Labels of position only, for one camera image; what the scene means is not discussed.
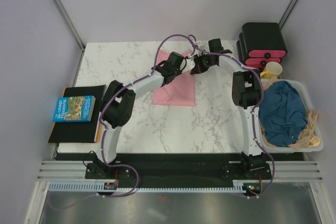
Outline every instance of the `white basket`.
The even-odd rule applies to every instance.
[[[262,82],[267,81],[269,81],[269,79],[262,79]],[[281,80],[281,81],[288,81],[299,92],[304,106],[306,108],[313,109],[307,90],[301,82],[291,80]],[[293,148],[290,147],[270,147],[266,145],[263,140],[261,140],[261,144],[270,153],[319,152],[324,148],[324,142],[318,124],[316,124],[315,135],[320,139],[320,144],[316,147],[301,148],[298,150],[294,150]]]

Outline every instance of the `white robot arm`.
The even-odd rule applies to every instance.
[[[241,122],[244,134],[243,153],[247,157],[261,155],[262,151],[256,144],[256,141],[262,141],[261,129],[259,123],[256,123],[255,130],[257,139],[255,140],[252,124],[252,117],[258,115],[258,108],[255,108],[254,110],[255,115],[252,113],[252,108],[260,99],[260,94],[258,93],[258,88],[260,89],[259,84],[257,84],[258,87],[254,87],[253,84],[253,87],[250,88],[253,89],[252,91],[254,91],[254,94],[257,94],[257,97],[254,99],[252,104],[251,102],[246,103],[245,98],[242,95],[247,89],[249,89],[245,88],[246,77],[251,80],[251,78],[253,79],[253,74],[249,71],[241,72],[242,68],[232,59],[227,57],[202,54],[200,56],[195,55],[192,58],[183,58],[182,55],[173,52],[170,54],[169,59],[165,63],[160,63],[156,66],[155,71],[149,77],[131,85],[125,92],[122,93],[122,100],[120,102],[115,101],[114,104],[112,103],[110,105],[111,109],[106,110],[103,119],[112,126],[112,137],[110,139],[106,139],[104,142],[104,155],[106,162],[111,163],[116,158],[117,143],[120,132],[131,116],[135,99],[143,96],[147,92],[169,84],[176,76],[184,72],[191,70],[191,74],[203,73],[207,71],[210,66],[214,65],[226,68],[226,70],[232,73],[234,77],[233,100],[234,103],[238,105],[242,120]],[[102,107],[104,107],[106,101],[110,100],[111,97],[120,90],[120,87],[123,87],[123,84],[117,81],[111,82],[103,98]],[[103,161],[102,151],[97,150],[96,152],[98,159]]]

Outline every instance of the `white marble surface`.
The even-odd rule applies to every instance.
[[[160,42],[88,43],[76,86],[129,82],[150,71]],[[222,41],[236,51],[235,42]],[[185,52],[187,41],[168,41],[163,50]],[[212,67],[195,76],[196,106],[153,105],[153,92],[137,99],[124,126],[119,153],[230,153],[243,149],[238,109],[231,99],[232,75]]]

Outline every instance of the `beige cloth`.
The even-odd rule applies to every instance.
[[[263,88],[264,90],[267,90],[273,83],[280,81],[276,77],[272,77],[268,82],[263,82]],[[307,147],[312,147],[309,145],[309,142],[313,139],[315,136],[315,127],[316,127],[316,122],[317,122],[317,117],[318,117],[318,111],[316,110],[306,110],[306,116],[308,123],[306,127],[303,129],[303,131],[299,135],[299,139],[293,143],[288,145],[289,147],[293,148],[294,150],[298,150],[300,148],[307,148]],[[265,138],[265,129],[260,123],[261,126],[261,132],[262,132],[262,137],[264,139],[264,143],[270,147],[276,147],[273,144],[270,144],[267,139]]]

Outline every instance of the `pink cloth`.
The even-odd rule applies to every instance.
[[[169,52],[160,50],[157,63],[168,59]],[[171,83],[155,89],[153,104],[174,105],[174,106],[195,106],[195,77],[190,75],[190,71],[177,76]]]

